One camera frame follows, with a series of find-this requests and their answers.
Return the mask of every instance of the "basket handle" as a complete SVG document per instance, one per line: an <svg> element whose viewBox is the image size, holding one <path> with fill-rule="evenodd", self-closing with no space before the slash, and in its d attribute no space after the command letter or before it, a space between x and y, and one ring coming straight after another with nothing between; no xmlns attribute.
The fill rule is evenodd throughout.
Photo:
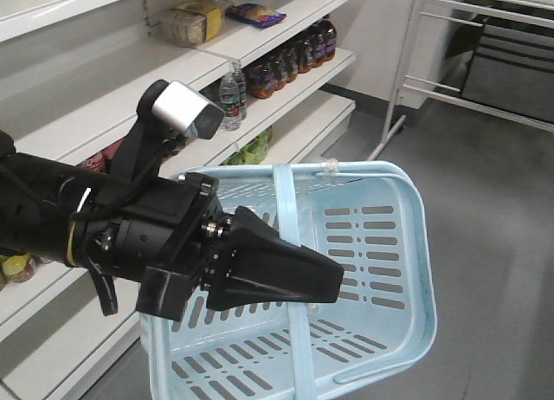
<svg viewBox="0 0 554 400"><path fill-rule="evenodd" d="M280 238L300 246L296 191L291 165L274 166L275 195ZM299 400L315 400L315 374L312 360L312 341L306 303L287 303L293 354L294 397Z"/></svg>

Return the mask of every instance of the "snack bag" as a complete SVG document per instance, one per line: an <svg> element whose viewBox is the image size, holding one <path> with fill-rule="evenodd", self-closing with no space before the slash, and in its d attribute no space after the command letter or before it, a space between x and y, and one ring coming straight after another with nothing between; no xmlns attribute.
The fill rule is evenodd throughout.
<svg viewBox="0 0 554 400"><path fill-rule="evenodd" d="M260 4L245 3L229 8L227 16L256 28L267 28L281 22L287 14L276 12Z"/></svg>

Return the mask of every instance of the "packaged bread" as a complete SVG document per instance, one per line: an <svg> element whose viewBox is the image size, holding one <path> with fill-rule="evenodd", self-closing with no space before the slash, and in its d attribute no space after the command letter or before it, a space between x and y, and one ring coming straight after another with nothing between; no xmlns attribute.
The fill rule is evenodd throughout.
<svg viewBox="0 0 554 400"><path fill-rule="evenodd" d="M209 41L222 28L222 9L207 1L181 2L158 17L162 34L180 47Z"/></svg>

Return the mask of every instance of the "white wall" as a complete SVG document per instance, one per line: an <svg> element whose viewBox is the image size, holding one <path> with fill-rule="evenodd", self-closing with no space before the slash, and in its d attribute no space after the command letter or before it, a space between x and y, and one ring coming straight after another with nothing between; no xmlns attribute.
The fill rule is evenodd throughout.
<svg viewBox="0 0 554 400"><path fill-rule="evenodd" d="M356 63L332 84L387 100L395 79L414 0L351 0L332 14L341 48L357 54ZM445 13L428 7L426 11ZM409 73L437 81L451 27L445 21L423 18ZM405 94L401 103L418 108L421 96Z"/></svg>

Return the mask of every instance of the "jar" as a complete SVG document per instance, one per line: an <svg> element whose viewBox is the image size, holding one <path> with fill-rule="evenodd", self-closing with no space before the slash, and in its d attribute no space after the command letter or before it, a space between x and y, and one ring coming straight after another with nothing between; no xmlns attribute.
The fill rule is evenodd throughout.
<svg viewBox="0 0 554 400"><path fill-rule="evenodd" d="M319 27L323 30L323 38L325 39L325 60L330 61L335 57L337 29L331 21L326 19L319 23Z"/></svg>
<svg viewBox="0 0 554 400"><path fill-rule="evenodd" d="M298 76L298 55L296 48L291 44L283 49L285 58L285 70L287 71L287 82L293 82Z"/></svg>
<svg viewBox="0 0 554 400"><path fill-rule="evenodd" d="M279 51L272 52L269 57L269 61L274 68L275 75L275 91L281 90L288 81L287 67L285 66L285 60Z"/></svg>
<svg viewBox="0 0 554 400"><path fill-rule="evenodd" d="M313 66L313 48L310 35L303 31L300 32L296 39L296 47L298 49L298 72L305 74L312 69Z"/></svg>
<svg viewBox="0 0 554 400"><path fill-rule="evenodd" d="M313 67L321 67L325 62L325 39L323 38L323 32L321 28L314 24L310 26L307 30L310 35L310 40L312 42L313 49Z"/></svg>
<svg viewBox="0 0 554 400"><path fill-rule="evenodd" d="M257 99L268 99L275 91L275 74L266 59L258 61L246 70L248 93Z"/></svg>

